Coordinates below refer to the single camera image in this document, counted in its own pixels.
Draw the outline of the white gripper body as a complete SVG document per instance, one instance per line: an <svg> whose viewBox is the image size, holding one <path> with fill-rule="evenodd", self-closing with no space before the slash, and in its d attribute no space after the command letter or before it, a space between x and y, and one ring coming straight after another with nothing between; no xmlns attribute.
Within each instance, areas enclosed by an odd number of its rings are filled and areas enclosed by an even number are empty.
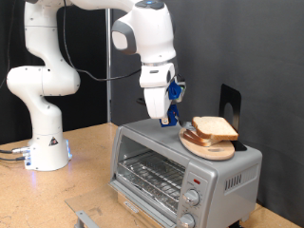
<svg viewBox="0 0 304 228"><path fill-rule="evenodd" d="M171 100L165 87L147 87L143 90L143 95L151 119L163 119L167 116Z"/></svg>

